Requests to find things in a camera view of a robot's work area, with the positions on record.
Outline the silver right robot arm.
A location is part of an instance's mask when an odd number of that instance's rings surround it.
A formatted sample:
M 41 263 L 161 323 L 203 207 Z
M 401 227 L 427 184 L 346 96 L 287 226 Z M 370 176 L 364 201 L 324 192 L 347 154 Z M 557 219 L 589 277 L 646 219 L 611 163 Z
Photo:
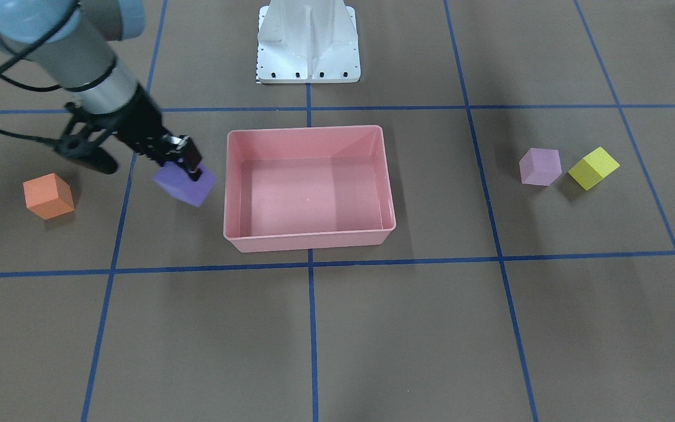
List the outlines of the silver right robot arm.
M 0 1 L 0 52 L 11 57 L 0 66 L 0 79 L 26 60 L 50 75 L 55 89 L 73 96 L 65 105 L 70 120 L 58 137 L 0 134 L 39 142 L 104 174 L 118 168 L 102 147 L 115 137 L 138 155 L 199 180 L 202 157 L 195 143 L 164 127 L 160 107 L 110 46 L 139 37 L 145 24 L 141 1 Z

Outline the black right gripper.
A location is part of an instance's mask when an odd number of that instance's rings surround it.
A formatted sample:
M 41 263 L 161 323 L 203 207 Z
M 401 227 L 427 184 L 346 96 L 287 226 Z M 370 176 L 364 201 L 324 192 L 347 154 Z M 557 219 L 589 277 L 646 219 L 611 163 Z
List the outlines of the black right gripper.
M 177 136 L 163 124 L 163 115 L 142 86 L 137 86 L 128 104 L 120 109 L 121 122 L 115 137 L 134 150 L 163 166 L 177 164 L 185 174 L 197 182 L 203 171 L 203 158 L 192 138 Z

